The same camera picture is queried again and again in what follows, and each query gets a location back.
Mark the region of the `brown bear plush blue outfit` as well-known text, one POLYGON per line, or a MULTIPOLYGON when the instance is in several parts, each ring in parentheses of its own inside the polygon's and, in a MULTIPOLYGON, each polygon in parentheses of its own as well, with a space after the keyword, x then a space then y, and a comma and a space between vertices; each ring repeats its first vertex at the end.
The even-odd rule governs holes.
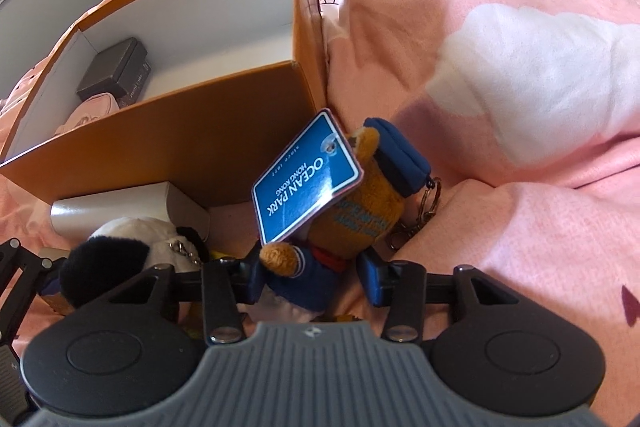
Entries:
POLYGON ((345 136, 363 179, 287 239, 260 242, 267 275, 259 300, 247 307, 255 322, 320 317, 357 256, 397 227, 408 200, 439 187, 426 158, 391 122, 370 117, 345 136))

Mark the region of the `silver cylindrical case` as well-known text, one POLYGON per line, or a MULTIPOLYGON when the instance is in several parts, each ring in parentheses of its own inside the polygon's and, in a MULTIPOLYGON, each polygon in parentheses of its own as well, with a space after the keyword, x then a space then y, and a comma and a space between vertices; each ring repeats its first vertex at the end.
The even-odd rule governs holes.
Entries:
POLYGON ((207 239, 209 214, 169 182, 60 199, 50 210, 54 231, 66 239, 86 239, 108 221, 155 218, 190 227, 207 239))

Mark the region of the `blue Ocean Park tag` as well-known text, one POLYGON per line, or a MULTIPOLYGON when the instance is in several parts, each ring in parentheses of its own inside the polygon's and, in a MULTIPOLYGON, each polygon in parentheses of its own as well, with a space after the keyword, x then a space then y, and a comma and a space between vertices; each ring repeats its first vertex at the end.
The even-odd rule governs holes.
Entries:
POLYGON ((287 239, 362 179, 346 136, 321 109, 252 187, 260 241, 287 239))

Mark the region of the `orange cardboard storage box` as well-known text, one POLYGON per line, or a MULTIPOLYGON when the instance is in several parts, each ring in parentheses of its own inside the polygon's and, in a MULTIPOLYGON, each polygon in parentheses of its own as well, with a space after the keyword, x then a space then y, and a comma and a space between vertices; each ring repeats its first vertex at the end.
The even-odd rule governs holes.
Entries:
POLYGON ((43 202, 166 181, 243 202, 325 105, 319 0, 108 0, 43 65, 1 172, 43 202), (96 54, 131 37, 151 65, 137 103, 64 131, 96 54))

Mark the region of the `pink folded garment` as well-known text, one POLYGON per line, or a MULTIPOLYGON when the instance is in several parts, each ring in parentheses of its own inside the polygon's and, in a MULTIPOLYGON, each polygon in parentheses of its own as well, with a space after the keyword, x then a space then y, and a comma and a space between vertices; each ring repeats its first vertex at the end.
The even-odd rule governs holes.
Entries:
POLYGON ((61 126, 55 130, 54 136, 70 132, 118 111, 119 106, 111 93, 99 93, 90 96, 86 101, 81 102, 74 109, 73 113, 70 114, 70 117, 66 119, 64 124, 61 124, 61 126))

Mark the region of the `dark grey square box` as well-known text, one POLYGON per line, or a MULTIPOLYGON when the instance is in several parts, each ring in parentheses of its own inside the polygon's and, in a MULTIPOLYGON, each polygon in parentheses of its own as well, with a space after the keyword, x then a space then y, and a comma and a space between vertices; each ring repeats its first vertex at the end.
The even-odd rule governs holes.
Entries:
POLYGON ((131 37, 96 54, 76 93, 81 101, 108 93, 119 106, 128 106, 138 101, 150 74, 146 47, 131 37))

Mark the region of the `white black panda plush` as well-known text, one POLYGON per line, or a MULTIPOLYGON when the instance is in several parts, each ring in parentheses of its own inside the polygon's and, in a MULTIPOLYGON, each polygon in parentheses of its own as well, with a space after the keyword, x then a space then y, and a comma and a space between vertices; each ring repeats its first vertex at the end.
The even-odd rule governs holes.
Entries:
POLYGON ((207 245, 192 228, 151 217, 122 217, 73 248, 58 280, 61 295, 78 309, 155 265, 188 273, 209 258, 207 245))

